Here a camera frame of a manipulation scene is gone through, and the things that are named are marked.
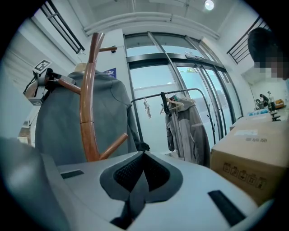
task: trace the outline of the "gray jacket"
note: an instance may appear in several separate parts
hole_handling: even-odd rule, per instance
[[[178,98],[184,106],[176,107],[169,103],[172,116],[166,115],[168,149],[178,151],[180,158],[187,162],[210,166],[210,146],[195,103]]]
[[[83,73],[68,75],[82,86]],[[96,141],[102,153],[123,133],[129,138],[111,157],[136,152],[140,142],[132,104],[124,84],[96,71],[93,87],[93,116]],[[79,125],[79,95],[57,86],[42,104],[37,117],[35,146],[53,157],[56,165],[86,162]]]

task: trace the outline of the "printed symbols on box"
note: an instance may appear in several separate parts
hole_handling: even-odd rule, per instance
[[[265,184],[266,184],[266,179],[263,177],[260,177],[257,181],[256,187],[259,189],[264,189]]]
[[[237,176],[238,176],[238,172],[239,172],[238,168],[237,168],[236,166],[234,166],[234,167],[231,169],[230,174],[233,175],[233,176],[235,176],[235,177],[237,177]]]
[[[250,185],[254,185],[256,183],[256,176],[255,175],[249,175],[247,179],[247,183]]]
[[[246,173],[245,170],[243,170],[243,171],[240,171],[238,178],[240,180],[246,181],[247,176],[248,176],[248,174]]]
[[[262,143],[266,143],[268,140],[266,138],[252,138],[252,137],[246,137],[245,139],[246,141],[253,141],[253,142],[262,142]]]
[[[231,164],[229,164],[229,163],[224,163],[223,171],[229,173],[229,172],[230,172],[230,168],[231,168]]]

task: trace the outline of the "metal clothes rail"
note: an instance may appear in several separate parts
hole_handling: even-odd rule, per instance
[[[167,94],[172,94],[172,93],[179,93],[179,92],[188,92],[188,91],[199,91],[202,96],[203,96],[203,99],[205,101],[205,104],[206,104],[206,107],[207,107],[207,110],[208,110],[208,117],[210,119],[210,122],[211,122],[211,126],[212,126],[212,132],[213,132],[213,137],[214,137],[214,144],[216,144],[216,138],[215,138],[215,129],[214,129],[214,125],[213,125],[213,121],[212,121],[212,116],[211,116],[211,113],[210,113],[210,108],[209,108],[209,105],[208,105],[208,102],[203,94],[203,92],[198,89],[198,88],[189,88],[189,89],[183,89],[183,90],[176,90],[176,91],[171,91],[171,92],[166,92]],[[152,97],[156,97],[156,96],[161,96],[161,93],[160,94],[154,94],[154,95],[150,95],[150,96],[144,96],[146,99],[147,98],[152,98]],[[131,103],[135,102],[135,101],[138,101],[138,100],[143,100],[144,97],[142,98],[137,98],[137,99],[134,99],[133,101],[131,101]]]

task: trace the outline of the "ceiling light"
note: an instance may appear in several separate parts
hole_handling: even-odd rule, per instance
[[[214,8],[214,3],[212,0],[206,0],[205,2],[205,8],[207,10],[212,10]]]

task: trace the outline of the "gray hoodie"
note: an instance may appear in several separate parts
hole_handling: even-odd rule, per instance
[[[68,75],[82,86],[83,73]],[[96,141],[102,153],[123,133],[129,138],[111,157],[136,152],[140,142],[132,104],[124,84],[96,71],[93,87],[93,117]],[[57,86],[38,113],[35,146],[53,157],[56,165],[86,162],[79,125],[79,95]]]
[[[168,149],[178,152],[187,162],[210,166],[210,146],[195,103],[190,99],[178,98],[184,104],[176,109],[176,104],[169,103],[171,117],[166,115]]]

